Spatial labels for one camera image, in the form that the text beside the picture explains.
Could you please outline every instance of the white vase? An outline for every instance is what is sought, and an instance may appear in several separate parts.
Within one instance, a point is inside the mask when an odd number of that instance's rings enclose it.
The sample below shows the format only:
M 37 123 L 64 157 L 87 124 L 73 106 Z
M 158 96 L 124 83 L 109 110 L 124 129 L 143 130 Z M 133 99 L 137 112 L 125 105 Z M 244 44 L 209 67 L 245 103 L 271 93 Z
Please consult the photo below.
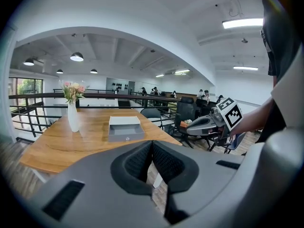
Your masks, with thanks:
M 67 118 L 70 124 L 72 132 L 79 131 L 78 115 L 75 103 L 69 103 L 67 105 Z

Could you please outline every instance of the pink flower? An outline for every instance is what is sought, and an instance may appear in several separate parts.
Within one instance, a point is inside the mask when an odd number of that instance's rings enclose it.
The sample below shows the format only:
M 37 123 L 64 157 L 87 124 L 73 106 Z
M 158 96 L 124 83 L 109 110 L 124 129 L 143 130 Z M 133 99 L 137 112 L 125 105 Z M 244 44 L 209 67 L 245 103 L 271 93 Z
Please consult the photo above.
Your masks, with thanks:
M 86 90 L 86 88 L 82 85 L 78 88 L 78 91 L 81 93 L 83 93 L 85 90 Z

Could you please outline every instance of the wooden table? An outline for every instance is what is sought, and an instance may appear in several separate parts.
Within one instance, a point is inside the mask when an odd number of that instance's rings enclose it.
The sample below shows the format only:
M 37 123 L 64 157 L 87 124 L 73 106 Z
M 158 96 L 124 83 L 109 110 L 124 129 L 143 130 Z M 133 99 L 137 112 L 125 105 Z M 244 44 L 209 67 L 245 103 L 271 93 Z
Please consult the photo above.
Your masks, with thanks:
M 145 138 L 128 142 L 108 142 L 110 116 L 137 116 L 145 131 Z M 61 117 L 28 147 L 20 163 L 32 168 L 40 179 L 44 179 L 41 172 L 57 174 L 90 154 L 130 143 L 163 140 L 181 145 L 134 109 L 78 109 L 78 117 L 79 132 L 73 133 L 67 116 Z

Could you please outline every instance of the wooden floor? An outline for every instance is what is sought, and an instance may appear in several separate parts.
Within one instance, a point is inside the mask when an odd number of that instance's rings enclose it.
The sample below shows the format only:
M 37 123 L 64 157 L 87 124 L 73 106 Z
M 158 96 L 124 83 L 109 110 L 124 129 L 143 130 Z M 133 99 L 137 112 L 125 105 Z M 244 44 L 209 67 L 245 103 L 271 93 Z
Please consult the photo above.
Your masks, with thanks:
M 231 151 L 230 154 L 241 155 L 245 153 L 248 150 L 249 146 L 254 144 L 258 138 L 259 134 L 255 135 L 254 133 L 248 132 L 241 142 L 240 146 L 235 151 Z M 25 167 L 19 163 L 19 159 L 22 156 L 22 153 L 30 145 L 31 143 L 29 142 L 18 141 L 15 144 L 2 144 L 0 146 L 0 167 L 2 175 L 7 179 L 10 187 L 26 199 L 29 199 L 43 185 L 43 183 L 37 178 L 37 176 L 32 172 L 30 168 Z M 207 147 L 208 145 L 205 140 L 196 141 L 194 144 L 195 149 L 202 151 L 206 151 Z M 213 151 L 217 153 L 224 153 L 224 148 L 215 147 Z M 148 184 L 154 183 L 157 173 L 158 172 L 152 163 L 148 169 Z M 160 186 L 154 189 L 152 195 L 156 209 L 160 213 L 164 213 L 166 195 L 167 185 L 164 183 L 164 181 L 162 181 Z

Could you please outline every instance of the person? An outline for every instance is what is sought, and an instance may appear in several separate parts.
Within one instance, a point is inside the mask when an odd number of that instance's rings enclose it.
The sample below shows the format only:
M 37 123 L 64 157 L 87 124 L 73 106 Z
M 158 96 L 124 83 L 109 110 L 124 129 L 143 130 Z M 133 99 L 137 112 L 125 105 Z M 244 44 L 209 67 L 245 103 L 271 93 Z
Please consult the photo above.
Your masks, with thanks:
M 144 87 L 142 87 L 142 96 L 147 95 L 147 91 Z
M 200 90 L 199 90 L 198 95 L 196 96 L 196 98 L 198 98 L 198 99 L 202 99 L 203 97 L 204 97 L 203 90 L 202 90 L 202 89 L 200 89 Z
M 172 92 L 171 97 L 176 99 L 176 91 L 175 90 Z
M 157 87 L 154 87 L 154 95 L 158 95 Z
M 207 101 L 207 104 L 208 104 L 210 101 L 209 91 L 205 90 L 204 93 L 205 93 L 205 95 L 203 96 L 203 100 Z
M 276 86 L 290 67 L 301 40 L 294 25 L 282 5 L 275 0 L 262 0 L 264 6 L 264 24 L 261 36 L 269 57 L 268 75 L 273 77 Z M 254 111 L 244 114 L 243 120 L 231 131 L 231 135 L 263 128 L 258 139 L 265 142 L 269 136 L 286 127 L 283 116 L 272 98 L 269 98 Z
M 220 96 L 218 97 L 217 104 L 220 103 L 220 101 L 221 101 L 223 98 L 224 98 L 224 96 L 223 96 L 223 95 L 220 95 Z

